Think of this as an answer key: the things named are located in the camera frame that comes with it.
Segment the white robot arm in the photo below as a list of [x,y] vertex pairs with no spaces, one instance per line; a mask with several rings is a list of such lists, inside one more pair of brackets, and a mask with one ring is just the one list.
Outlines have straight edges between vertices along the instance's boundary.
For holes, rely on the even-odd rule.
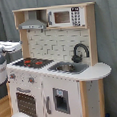
[[[0,41],[0,86],[3,83],[6,83],[8,80],[8,74],[6,71],[7,61],[4,58],[6,53],[15,53],[20,50],[22,45],[20,42],[9,42],[9,41]],[[12,115],[11,117],[29,117],[28,115],[18,112],[17,114]]]

